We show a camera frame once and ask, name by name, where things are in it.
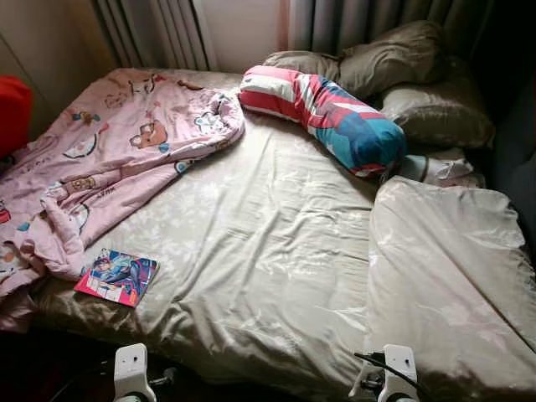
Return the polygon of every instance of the beige pillow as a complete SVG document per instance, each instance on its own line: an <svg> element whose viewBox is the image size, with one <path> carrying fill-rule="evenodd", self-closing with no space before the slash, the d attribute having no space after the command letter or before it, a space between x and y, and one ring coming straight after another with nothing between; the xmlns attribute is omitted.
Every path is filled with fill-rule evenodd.
<svg viewBox="0 0 536 402"><path fill-rule="evenodd" d="M443 147L484 147L495 127L466 64L450 58L444 80L431 85L402 84L383 95L381 112L404 130L409 141Z"/></svg>
<svg viewBox="0 0 536 402"><path fill-rule="evenodd" d="M319 74L332 81L337 81L339 76L338 59L328 54L294 50L276 52L268 56L262 65Z"/></svg>
<svg viewBox="0 0 536 402"><path fill-rule="evenodd" d="M344 53L338 83L352 95L366 99L402 82L440 79L447 49L440 25L415 21Z"/></svg>

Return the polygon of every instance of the wall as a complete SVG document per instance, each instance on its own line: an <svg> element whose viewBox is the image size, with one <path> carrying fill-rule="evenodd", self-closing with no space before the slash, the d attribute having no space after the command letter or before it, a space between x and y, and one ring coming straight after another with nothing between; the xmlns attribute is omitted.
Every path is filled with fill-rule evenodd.
<svg viewBox="0 0 536 402"><path fill-rule="evenodd" d="M0 0L0 74L32 89L32 138L115 66L90 0Z"/></svg>
<svg viewBox="0 0 536 402"><path fill-rule="evenodd" d="M277 51L280 1L202 0L196 7L203 8L220 71L243 73Z"/></svg>

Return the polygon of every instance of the bed sheet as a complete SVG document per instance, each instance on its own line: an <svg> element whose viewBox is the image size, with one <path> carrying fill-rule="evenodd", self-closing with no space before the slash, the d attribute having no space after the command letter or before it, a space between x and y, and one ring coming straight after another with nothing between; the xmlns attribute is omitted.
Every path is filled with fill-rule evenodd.
<svg viewBox="0 0 536 402"><path fill-rule="evenodd" d="M175 74L222 89L241 79ZM49 280L33 296L38 325L143 342L212 382L247 379L341 399L361 366L353 351L366 333L376 188L298 125L245 117L239 142L194 164L85 252L88 262L101 248L160 261L137 308Z"/></svg>

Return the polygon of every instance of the curtain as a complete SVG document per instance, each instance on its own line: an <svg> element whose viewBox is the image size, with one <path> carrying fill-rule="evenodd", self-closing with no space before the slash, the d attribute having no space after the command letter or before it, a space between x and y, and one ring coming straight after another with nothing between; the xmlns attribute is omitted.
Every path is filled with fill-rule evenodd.
<svg viewBox="0 0 536 402"><path fill-rule="evenodd" d="M340 54L419 19L443 25L451 50L471 58L493 0L290 0L288 48Z"/></svg>
<svg viewBox="0 0 536 402"><path fill-rule="evenodd" d="M195 0L97 0L123 67L217 70L203 8Z"/></svg>

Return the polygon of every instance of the magazine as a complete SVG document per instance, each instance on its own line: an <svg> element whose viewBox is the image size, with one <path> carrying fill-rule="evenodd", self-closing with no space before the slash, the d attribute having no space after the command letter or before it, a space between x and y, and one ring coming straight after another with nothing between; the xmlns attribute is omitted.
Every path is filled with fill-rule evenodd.
<svg viewBox="0 0 536 402"><path fill-rule="evenodd" d="M76 291L134 307L157 272L155 260L102 249L87 267Z"/></svg>

